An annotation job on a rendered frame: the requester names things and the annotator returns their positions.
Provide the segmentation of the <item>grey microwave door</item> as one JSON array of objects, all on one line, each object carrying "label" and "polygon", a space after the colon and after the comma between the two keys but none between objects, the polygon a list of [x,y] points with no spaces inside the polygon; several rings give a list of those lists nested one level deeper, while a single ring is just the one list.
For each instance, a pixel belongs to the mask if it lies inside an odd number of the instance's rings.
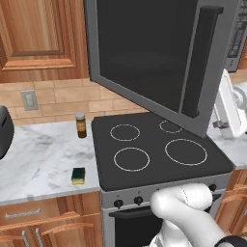
[{"label": "grey microwave door", "polygon": [[91,80],[206,135],[240,0],[84,0]]}]

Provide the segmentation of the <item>green and yellow sponge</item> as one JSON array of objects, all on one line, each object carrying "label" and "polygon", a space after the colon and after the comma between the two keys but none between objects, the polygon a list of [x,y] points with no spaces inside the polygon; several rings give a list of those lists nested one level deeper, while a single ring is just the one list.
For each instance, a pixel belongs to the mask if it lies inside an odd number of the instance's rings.
[{"label": "green and yellow sponge", "polygon": [[82,168],[74,168],[72,170],[71,182],[73,184],[84,184],[85,183],[86,170]]}]

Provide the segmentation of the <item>black rounded appliance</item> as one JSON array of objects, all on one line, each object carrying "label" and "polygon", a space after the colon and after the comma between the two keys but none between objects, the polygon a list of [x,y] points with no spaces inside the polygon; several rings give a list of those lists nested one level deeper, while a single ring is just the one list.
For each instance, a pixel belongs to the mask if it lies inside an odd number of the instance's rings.
[{"label": "black rounded appliance", "polygon": [[14,138],[14,123],[8,108],[0,105],[0,160],[8,152]]}]

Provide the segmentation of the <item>grey wall outlet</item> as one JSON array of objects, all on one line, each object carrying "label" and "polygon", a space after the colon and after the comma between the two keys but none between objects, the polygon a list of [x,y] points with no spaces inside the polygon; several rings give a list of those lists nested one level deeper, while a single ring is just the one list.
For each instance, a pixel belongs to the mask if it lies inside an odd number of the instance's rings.
[{"label": "grey wall outlet", "polygon": [[21,91],[21,97],[26,111],[38,110],[38,102],[36,93],[34,90]]}]

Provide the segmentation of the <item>grey oven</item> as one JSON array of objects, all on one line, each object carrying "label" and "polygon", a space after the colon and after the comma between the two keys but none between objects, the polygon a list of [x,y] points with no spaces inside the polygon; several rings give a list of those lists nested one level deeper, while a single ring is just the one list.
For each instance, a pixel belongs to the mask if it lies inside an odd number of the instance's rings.
[{"label": "grey oven", "polygon": [[[100,191],[101,200],[101,220],[102,220],[102,238],[104,247],[149,247],[152,239],[159,233],[163,220],[153,216],[140,217],[134,219],[118,219],[110,217],[110,212],[118,210],[133,209],[143,206],[151,206],[151,196],[158,190],[169,187],[180,186],[190,183],[203,183],[207,187],[211,184],[217,186],[212,194],[222,194],[220,199],[215,202],[212,208],[211,216],[215,216],[223,199],[228,182],[229,174],[216,175],[204,178],[192,178],[161,184],[139,186],[127,189],[117,189]],[[135,197],[142,197],[143,202],[138,206],[134,203]],[[114,202],[123,200],[120,208],[114,206]]]}]

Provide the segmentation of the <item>brown spice jar grey lid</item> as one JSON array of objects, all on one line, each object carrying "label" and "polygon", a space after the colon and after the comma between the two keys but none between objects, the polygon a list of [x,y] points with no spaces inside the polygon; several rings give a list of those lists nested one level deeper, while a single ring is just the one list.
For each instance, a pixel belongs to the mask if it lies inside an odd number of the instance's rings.
[{"label": "brown spice jar grey lid", "polygon": [[76,113],[76,127],[77,127],[77,134],[79,138],[86,138],[87,137],[87,127],[86,127],[86,118],[84,113]]}]

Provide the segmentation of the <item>wooden base cupboard run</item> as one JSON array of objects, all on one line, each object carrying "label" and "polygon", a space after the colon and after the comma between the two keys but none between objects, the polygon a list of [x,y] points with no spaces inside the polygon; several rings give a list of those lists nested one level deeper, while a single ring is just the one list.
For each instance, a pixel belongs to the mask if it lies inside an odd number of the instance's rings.
[{"label": "wooden base cupboard run", "polygon": [[233,171],[215,220],[226,235],[247,239],[247,169]]}]

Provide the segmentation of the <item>wooden drawer front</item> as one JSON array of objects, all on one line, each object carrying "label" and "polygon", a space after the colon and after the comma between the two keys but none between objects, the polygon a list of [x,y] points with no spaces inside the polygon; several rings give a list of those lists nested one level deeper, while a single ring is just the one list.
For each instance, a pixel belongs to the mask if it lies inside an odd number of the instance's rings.
[{"label": "wooden drawer front", "polygon": [[[12,219],[5,218],[6,212],[9,214],[14,214],[14,213],[19,213],[19,212],[36,210],[38,208],[41,209],[41,213],[39,214],[34,214],[30,216],[25,216],[25,217],[12,218]],[[51,218],[51,217],[55,217],[59,215],[60,215],[60,212],[59,212],[59,208],[57,205],[57,201],[55,199],[0,206],[0,226],[47,219],[47,218]]]}]

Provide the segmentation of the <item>white stand mixer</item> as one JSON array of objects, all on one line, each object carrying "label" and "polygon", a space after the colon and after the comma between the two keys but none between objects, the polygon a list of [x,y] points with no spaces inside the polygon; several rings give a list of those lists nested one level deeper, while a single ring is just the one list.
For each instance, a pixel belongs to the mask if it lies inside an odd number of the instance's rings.
[{"label": "white stand mixer", "polygon": [[224,69],[213,111],[216,121],[212,125],[224,138],[238,138],[247,132],[247,82],[233,85]]}]

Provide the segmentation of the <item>grey microwave with control panel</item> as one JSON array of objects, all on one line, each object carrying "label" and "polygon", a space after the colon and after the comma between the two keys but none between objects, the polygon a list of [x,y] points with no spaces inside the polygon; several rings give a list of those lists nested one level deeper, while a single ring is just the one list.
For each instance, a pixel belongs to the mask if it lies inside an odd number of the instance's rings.
[{"label": "grey microwave with control panel", "polygon": [[240,62],[242,49],[247,39],[247,0],[240,0],[236,19],[233,26],[232,37],[229,44],[225,69],[228,72],[236,72]]}]

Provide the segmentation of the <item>wooden base cupboard door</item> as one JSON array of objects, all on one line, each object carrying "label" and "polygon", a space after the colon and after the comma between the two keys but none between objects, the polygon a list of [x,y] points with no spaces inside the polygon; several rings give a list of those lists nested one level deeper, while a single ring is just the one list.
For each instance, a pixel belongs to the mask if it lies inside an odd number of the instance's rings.
[{"label": "wooden base cupboard door", "polygon": [[23,230],[26,232],[28,238],[27,228],[0,230],[0,247],[26,247],[21,235]]},{"label": "wooden base cupboard door", "polygon": [[44,247],[102,247],[99,192],[57,199],[60,215],[32,227],[39,228]]}]

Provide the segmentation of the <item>black glass hob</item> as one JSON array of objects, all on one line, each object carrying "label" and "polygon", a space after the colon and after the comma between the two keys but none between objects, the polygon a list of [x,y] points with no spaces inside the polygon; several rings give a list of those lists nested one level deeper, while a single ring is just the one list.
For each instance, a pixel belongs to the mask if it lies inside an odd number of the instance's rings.
[{"label": "black glass hob", "polygon": [[209,138],[200,138],[153,113],[92,121],[100,187],[128,189],[226,175],[233,163]]}]

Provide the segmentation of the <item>wooden wall cupboard door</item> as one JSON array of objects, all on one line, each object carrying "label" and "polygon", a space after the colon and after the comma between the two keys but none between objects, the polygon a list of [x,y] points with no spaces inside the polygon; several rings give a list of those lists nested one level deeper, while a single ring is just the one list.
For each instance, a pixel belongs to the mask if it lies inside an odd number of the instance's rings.
[{"label": "wooden wall cupboard door", "polygon": [[0,0],[0,83],[86,78],[84,0]]}]

